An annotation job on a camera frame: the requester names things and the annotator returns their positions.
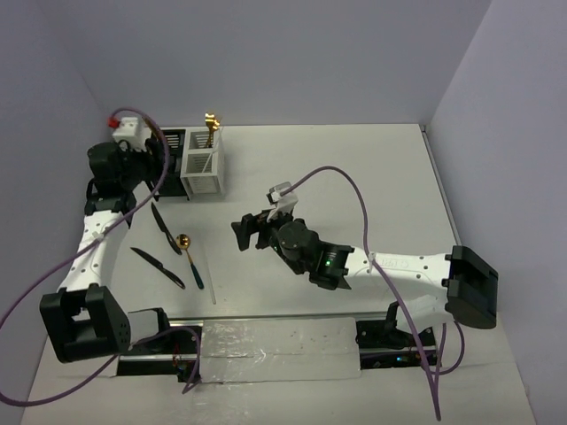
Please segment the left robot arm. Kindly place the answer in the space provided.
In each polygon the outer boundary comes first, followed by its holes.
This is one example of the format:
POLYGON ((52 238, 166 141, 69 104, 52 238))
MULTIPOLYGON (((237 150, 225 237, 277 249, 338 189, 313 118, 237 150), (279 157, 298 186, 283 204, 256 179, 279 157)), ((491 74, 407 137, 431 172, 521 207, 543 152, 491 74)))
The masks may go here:
POLYGON ((140 151, 126 141, 89 149, 92 177, 78 256, 57 291, 40 301, 40 314, 60 362, 121 355, 138 343, 156 353, 172 345, 174 332, 162 308, 126 313, 108 287, 136 209, 134 190, 141 182, 157 188, 167 170, 167 154, 165 143, 155 137, 140 151))

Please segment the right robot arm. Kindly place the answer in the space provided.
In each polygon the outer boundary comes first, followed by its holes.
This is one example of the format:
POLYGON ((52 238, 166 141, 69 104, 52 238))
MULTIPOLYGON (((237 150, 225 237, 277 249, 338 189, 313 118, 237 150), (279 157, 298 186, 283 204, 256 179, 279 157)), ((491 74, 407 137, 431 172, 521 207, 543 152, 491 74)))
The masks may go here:
POLYGON ((392 296, 384 333, 393 345, 451 321, 477 329, 497 324, 498 272, 469 247, 424 256, 368 254, 325 242, 302 219, 268 210, 246 214, 231 228, 240 251, 257 236, 256 249, 272 249, 294 274, 307 275, 322 289, 379 285, 392 296))

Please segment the gold knife green handle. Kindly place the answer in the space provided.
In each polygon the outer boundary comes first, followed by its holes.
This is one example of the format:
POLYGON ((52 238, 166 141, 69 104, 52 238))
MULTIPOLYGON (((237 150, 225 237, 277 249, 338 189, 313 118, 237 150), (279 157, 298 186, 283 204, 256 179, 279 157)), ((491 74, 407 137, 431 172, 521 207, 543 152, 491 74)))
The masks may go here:
POLYGON ((147 119, 145 120, 145 124, 150 129, 152 136, 156 140, 161 140, 165 138, 165 136, 163 135, 163 131, 161 130, 159 125, 156 124, 154 121, 147 119))

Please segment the gold fork green handle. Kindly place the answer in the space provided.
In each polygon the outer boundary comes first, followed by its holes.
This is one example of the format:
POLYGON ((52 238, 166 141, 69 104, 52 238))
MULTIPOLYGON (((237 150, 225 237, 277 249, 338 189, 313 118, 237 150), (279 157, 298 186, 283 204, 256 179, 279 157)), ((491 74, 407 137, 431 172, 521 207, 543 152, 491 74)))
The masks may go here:
POLYGON ((216 115, 213 112, 205 113, 205 124, 208 129, 208 136, 206 140, 206 148, 209 149, 213 146, 214 132, 216 131, 216 115))
POLYGON ((220 120, 213 113, 206 114, 206 126, 208 128, 207 147, 212 148, 214 144, 214 133, 220 128, 220 120))

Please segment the gold spoon green handle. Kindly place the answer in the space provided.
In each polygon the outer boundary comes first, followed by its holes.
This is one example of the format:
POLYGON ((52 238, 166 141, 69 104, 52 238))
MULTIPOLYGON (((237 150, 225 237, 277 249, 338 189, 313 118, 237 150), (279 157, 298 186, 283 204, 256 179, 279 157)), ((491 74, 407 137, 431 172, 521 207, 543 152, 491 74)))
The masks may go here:
POLYGON ((193 261, 193 259, 192 259, 192 256, 190 255, 190 251, 189 251, 189 248, 190 248, 190 238, 189 238, 187 235, 185 235, 185 234, 180 234, 180 235, 178 235, 178 236, 176 237, 175 240, 176 240, 176 243, 177 243, 178 248, 179 248, 180 250, 184 251, 185 254, 186 254, 186 256, 187 256, 187 259, 188 259, 188 261, 189 261, 190 269, 191 269, 191 272, 192 272, 192 274, 193 274, 195 283, 197 284, 197 286, 198 286, 198 288, 199 288, 200 290, 204 290, 204 289, 205 289, 205 284, 203 283, 203 280, 202 280, 202 278, 201 278, 201 276, 200 276, 200 273, 198 272, 198 269, 197 269, 197 267, 196 267, 195 264, 194 264, 194 261, 193 261))

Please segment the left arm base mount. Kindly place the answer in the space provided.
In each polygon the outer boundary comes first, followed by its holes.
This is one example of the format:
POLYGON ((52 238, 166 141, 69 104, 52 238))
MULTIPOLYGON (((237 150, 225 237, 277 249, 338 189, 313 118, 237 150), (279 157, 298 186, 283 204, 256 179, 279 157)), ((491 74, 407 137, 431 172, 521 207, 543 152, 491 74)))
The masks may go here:
POLYGON ((175 376, 179 383, 197 383, 200 380, 197 362, 198 337, 201 327, 188 331, 176 330, 150 342, 136 344, 118 360, 116 375, 175 376))

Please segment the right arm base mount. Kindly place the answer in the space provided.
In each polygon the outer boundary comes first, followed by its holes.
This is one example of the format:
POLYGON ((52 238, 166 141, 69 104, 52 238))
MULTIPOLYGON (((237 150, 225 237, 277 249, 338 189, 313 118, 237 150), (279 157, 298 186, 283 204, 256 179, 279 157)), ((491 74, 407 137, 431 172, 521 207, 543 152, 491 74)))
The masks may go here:
POLYGON ((386 320, 356 320, 356 332, 362 370, 421 366, 413 336, 387 328, 386 320))

